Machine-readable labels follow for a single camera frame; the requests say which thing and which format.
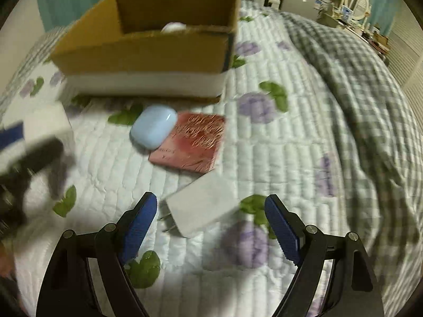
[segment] bed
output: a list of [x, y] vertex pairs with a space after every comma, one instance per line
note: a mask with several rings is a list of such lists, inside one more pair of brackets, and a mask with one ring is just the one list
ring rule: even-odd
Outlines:
[[[395, 316], [417, 286], [423, 260], [422, 138], [407, 98], [378, 56], [355, 37], [249, 2], [241, 13], [250, 17], [240, 21], [236, 39], [245, 64], [231, 69], [221, 101], [166, 103], [226, 117], [215, 170], [239, 201], [277, 194], [305, 224], [334, 235], [357, 232], [381, 285], [385, 315]], [[13, 241], [16, 278], [30, 316], [64, 230], [95, 232], [116, 222], [146, 191], [160, 201], [160, 216], [166, 196], [198, 178], [149, 163], [148, 154], [132, 146], [129, 127], [107, 122], [133, 103], [154, 101], [71, 101], [74, 87], [46, 61], [65, 32], [55, 29], [36, 44], [0, 106], [7, 126], [22, 110], [60, 100], [76, 143], [74, 155], [34, 178], [25, 196], [29, 222]], [[39, 77], [44, 84], [31, 96], [27, 82]], [[257, 115], [251, 105], [254, 98], [268, 99], [260, 88], [268, 81], [286, 90], [288, 108], [276, 104]], [[77, 199], [63, 218], [52, 208], [72, 185]], [[152, 317], [272, 315], [295, 267], [251, 216], [235, 213], [190, 239], [165, 228], [154, 221], [139, 251], [141, 257], [154, 250], [161, 260], [154, 285], [137, 290]], [[245, 230], [252, 239], [245, 240]], [[249, 255], [240, 260], [234, 249]], [[102, 312], [111, 316], [98, 267], [91, 265]], [[330, 265], [310, 316], [318, 314]]]

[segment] white quilt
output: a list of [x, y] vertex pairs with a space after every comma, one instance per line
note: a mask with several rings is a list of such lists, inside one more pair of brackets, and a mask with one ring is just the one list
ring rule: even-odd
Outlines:
[[[240, 21], [236, 38], [236, 50], [246, 63], [230, 70], [221, 102], [202, 107], [170, 104], [178, 110], [225, 115], [225, 136], [215, 169], [230, 182], [239, 201], [252, 194], [277, 194], [305, 224], [344, 236], [349, 230], [339, 159], [310, 68], [292, 45], [282, 18], [272, 18], [262, 10], [243, 12], [255, 20]], [[28, 79], [42, 76], [44, 86], [33, 97], [16, 94], [3, 123], [16, 120], [31, 106], [43, 106], [48, 99], [69, 96], [71, 88], [66, 86], [66, 80], [51, 83], [56, 71], [52, 63], [36, 67]], [[288, 93], [286, 113], [276, 109], [270, 119], [263, 119], [245, 112], [242, 105], [249, 103], [251, 96], [245, 94], [265, 94], [259, 88], [263, 81], [284, 86]], [[35, 315], [46, 267], [64, 230], [98, 231], [106, 223], [116, 222], [146, 191], [153, 192], [160, 201], [158, 217], [165, 212], [166, 196], [199, 177], [151, 164], [148, 153], [140, 153], [132, 146], [130, 127], [107, 122], [111, 113], [131, 103], [93, 99], [77, 115], [69, 108], [76, 151], [60, 166], [34, 178], [26, 194], [29, 224], [19, 232], [13, 246], [16, 276], [30, 316]], [[322, 188], [328, 184], [331, 190]], [[77, 189], [76, 204], [62, 218], [52, 211], [58, 201], [54, 192], [56, 189], [62, 195], [71, 185]], [[238, 223], [255, 228], [256, 237], [245, 240], [236, 234], [234, 226]], [[139, 251], [141, 256], [146, 250], [154, 250], [161, 260], [154, 285], [137, 290], [151, 317], [273, 314], [296, 267], [285, 259], [278, 242], [270, 240], [264, 228], [253, 226], [251, 215], [235, 213], [190, 239], [164, 233], [166, 227], [165, 222], [155, 219]], [[228, 254], [225, 247], [228, 242], [244, 247], [244, 252], [251, 254], [249, 260], [233, 261], [233, 254]], [[329, 271], [327, 263], [311, 316], [317, 314]], [[92, 272], [102, 312], [111, 316], [95, 261]]]

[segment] open brown box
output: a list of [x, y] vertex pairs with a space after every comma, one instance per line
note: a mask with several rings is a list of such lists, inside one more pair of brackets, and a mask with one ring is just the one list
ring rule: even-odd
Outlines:
[[[231, 67], [240, 0], [101, 0], [52, 61], [91, 95], [216, 98]], [[186, 30], [162, 33], [169, 22]]]

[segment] red packet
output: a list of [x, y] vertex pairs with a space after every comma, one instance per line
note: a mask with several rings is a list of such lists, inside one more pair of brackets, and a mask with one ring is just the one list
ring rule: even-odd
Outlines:
[[154, 150], [154, 164], [206, 173], [213, 169], [225, 118], [217, 114], [181, 112], [170, 135]]

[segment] plaid bedding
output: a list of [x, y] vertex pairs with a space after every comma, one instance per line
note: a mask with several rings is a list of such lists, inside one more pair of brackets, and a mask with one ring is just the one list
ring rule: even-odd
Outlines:
[[368, 44], [282, 13], [325, 96], [341, 161], [348, 224], [362, 238], [394, 316], [422, 265], [422, 135], [407, 98]]

